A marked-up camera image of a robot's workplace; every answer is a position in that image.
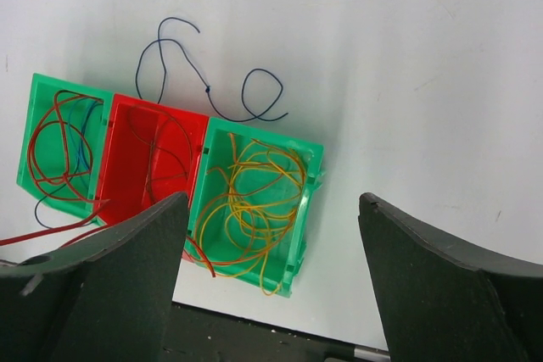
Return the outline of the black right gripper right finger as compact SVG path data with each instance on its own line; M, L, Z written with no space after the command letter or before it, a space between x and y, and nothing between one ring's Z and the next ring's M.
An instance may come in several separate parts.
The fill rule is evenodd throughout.
M540 361L542 267L366 192L359 228L393 361Z

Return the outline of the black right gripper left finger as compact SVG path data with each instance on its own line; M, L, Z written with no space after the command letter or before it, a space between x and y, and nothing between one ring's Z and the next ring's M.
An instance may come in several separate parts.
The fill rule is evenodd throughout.
M155 361L188 228L177 192L69 246L1 269L4 361Z

